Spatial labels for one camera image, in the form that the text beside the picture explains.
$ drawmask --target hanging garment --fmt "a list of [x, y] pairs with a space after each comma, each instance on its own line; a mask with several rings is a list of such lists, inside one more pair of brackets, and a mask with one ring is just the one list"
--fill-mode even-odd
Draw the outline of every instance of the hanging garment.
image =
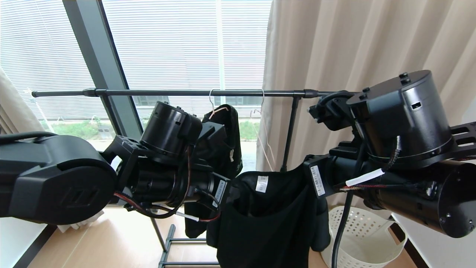
[[316, 199], [302, 166], [239, 175], [220, 219], [207, 228], [223, 268], [307, 268], [309, 248], [329, 243], [327, 202]]
[[[212, 118], [212, 112], [206, 114], [202, 120], [202, 123], [205, 122], [214, 122], [222, 124], [225, 127], [227, 133], [227, 138], [225, 143], [228, 145], [228, 150], [225, 150], [223, 155], [213, 157], [211, 159], [206, 159], [208, 164], [213, 167], [213, 171], [218, 173], [226, 178], [236, 177], [243, 168], [243, 162], [241, 159], [241, 146], [240, 146], [240, 137], [239, 137], [239, 126], [238, 126], [238, 112], [235, 108], [228, 104], [221, 105], [216, 110], [225, 108], [216, 112]], [[215, 180], [215, 185], [218, 185], [219, 179]], [[208, 207], [196, 203], [185, 203], [184, 205], [185, 214], [200, 218], [210, 218], [212, 212]], [[185, 234], [189, 238], [196, 238], [201, 235], [207, 229], [207, 223], [205, 222], [196, 222], [190, 219], [185, 219]]]

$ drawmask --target green grass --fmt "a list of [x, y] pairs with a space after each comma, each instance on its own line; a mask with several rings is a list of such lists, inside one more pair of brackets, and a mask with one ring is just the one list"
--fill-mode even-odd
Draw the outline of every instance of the green grass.
[[[45, 121], [40, 121], [41, 125], [45, 128], [45, 130], [49, 130], [48, 125]], [[144, 128], [147, 126], [146, 122], [142, 122]], [[85, 140], [91, 139], [100, 139], [98, 125], [100, 122], [91, 122], [91, 121], [83, 121], [79, 123], [53, 123], [52, 126], [54, 128], [54, 132], [59, 135], [71, 135], [80, 137]], [[256, 140], [258, 137], [256, 132], [253, 130], [253, 126], [255, 127], [256, 131], [259, 132], [259, 122], [252, 123], [251, 121], [243, 121], [239, 122], [239, 132], [240, 132], [240, 139], [242, 140]]]

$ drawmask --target perforated basket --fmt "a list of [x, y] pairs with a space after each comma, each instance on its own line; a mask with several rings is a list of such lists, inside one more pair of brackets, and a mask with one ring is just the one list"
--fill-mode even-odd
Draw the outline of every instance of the perforated basket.
[[[322, 252], [322, 258], [328, 267], [331, 267], [332, 247], [343, 210], [343, 206], [338, 206], [329, 212], [331, 243]], [[339, 245], [337, 267], [380, 268], [398, 257], [407, 241], [407, 234], [397, 244], [388, 231], [393, 223], [372, 212], [351, 207]]]

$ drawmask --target curtain fold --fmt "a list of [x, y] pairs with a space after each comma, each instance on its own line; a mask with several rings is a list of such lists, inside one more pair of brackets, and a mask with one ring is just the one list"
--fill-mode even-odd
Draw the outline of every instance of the curtain fold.
[[44, 131], [2, 68], [0, 68], [0, 128], [1, 134]]
[[[450, 124], [459, 124], [476, 97], [475, 12], [470, 0], [274, 0], [263, 88], [360, 91], [401, 72], [429, 69]], [[331, 132], [313, 120], [307, 108], [316, 102], [300, 101], [288, 169], [352, 139], [349, 129]], [[287, 98], [267, 98], [263, 106], [259, 135], [273, 148], [274, 170], [281, 166], [290, 110]], [[257, 168], [269, 170], [262, 152]], [[342, 197], [332, 196], [329, 204], [343, 203]]]

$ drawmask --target wooden floor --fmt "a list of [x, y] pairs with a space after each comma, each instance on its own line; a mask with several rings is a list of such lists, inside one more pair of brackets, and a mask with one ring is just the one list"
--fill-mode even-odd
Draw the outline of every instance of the wooden floor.
[[[156, 268], [162, 249], [150, 219], [120, 207], [107, 207], [104, 211], [105, 214], [88, 227], [70, 228], [65, 233], [57, 230], [29, 268]], [[186, 237], [184, 220], [179, 216], [157, 220], [157, 223], [164, 237], [170, 224], [177, 227], [174, 237]], [[168, 259], [216, 260], [216, 249], [206, 245], [174, 245]], [[310, 251], [309, 267], [326, 268], [319, 253]], [[416, 266], [403, 252], [386, 268]]]

